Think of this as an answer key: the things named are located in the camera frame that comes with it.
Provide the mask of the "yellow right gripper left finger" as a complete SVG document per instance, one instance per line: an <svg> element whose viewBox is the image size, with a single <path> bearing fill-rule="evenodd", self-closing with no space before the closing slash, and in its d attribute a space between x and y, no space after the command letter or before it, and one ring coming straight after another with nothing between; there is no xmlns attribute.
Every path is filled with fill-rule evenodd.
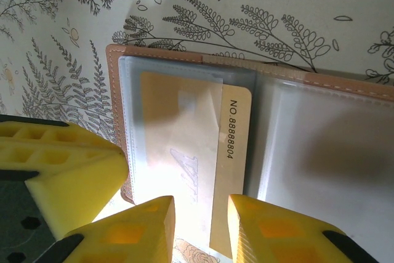
<svg viewBox="0 0 394 263"><path fill-rule="evenodd" d="M173 196L161 196L87 224L50 249L51 262L171 262Z"/></svg>

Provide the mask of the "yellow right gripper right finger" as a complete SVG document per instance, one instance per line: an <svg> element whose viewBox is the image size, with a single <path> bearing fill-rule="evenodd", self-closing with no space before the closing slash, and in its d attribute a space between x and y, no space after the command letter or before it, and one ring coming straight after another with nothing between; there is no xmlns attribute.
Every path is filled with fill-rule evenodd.
<svg viewBox="0 0 394 263"><path fill-rule="evenodd" d="M228 197L233 262L375 262L341 229L246 195Z"/></svg>

